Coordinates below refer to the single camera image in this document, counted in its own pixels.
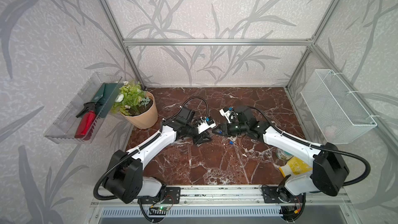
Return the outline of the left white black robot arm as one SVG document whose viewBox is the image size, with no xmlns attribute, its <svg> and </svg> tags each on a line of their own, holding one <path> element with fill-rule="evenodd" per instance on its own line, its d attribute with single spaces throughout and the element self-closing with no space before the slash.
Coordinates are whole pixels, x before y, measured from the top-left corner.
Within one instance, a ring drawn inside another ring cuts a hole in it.
<svg viewBox="0 0 398 224">
<path fill-rule="evenodd" d="M 194 114 L 181 107 L 176 116 L 163 119 L 160 129 L 150 138 L 128 151 L 116 151 L 107 171 L 94 186 L 94 197 L 101 201 L 120 199 L 126 204 L 135 199 L 164 200 L 166 184 L 145 177 L 144 169 L 158 153 L 180 138 L 191 138 L 194 144 L 211 141 L 207 130 L 215 127 L 214 120 L 211 117 L 194 120 Z"/>
</svg>

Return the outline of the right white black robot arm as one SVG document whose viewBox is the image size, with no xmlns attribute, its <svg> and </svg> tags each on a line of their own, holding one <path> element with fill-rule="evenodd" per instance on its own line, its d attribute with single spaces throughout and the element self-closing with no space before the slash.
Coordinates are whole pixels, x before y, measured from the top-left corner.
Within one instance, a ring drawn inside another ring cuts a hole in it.
<svg viewBox="0 0 398 224">
<path fill-rule="evenodd" d="M 248 106 L 221 109 L 219 112 L 227 121 L 220 124 L 214 134 L 225 137 L 244 134 L 286 151 L 311 167 L 310 171 L 299 175 L 286 175 L 279 185 L 281 194 L 298 196 L 320 191 L 328 196 L 338 195 L 349 170 L 336 146 L 330 143 L 322 146 L 291 135 L 268 119 L 257 120 L 252 110 Z"/>
</svg>

